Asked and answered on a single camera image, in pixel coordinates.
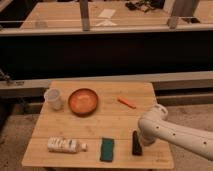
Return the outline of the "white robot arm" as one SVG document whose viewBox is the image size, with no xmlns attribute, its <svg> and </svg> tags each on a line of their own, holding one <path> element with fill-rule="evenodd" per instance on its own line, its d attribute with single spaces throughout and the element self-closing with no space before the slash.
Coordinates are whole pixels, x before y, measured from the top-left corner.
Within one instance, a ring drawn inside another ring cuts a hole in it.
<svg viewBox="0 0 213 171">
<path fill-rule="evenodd" d="M 144 146 L 159 138 L 213 161 L 213 132 L 177 125 L 168 122 L 167 117 L 168 110 L 154 104 L 138 120 L 138 136 Z"/>
</svg>

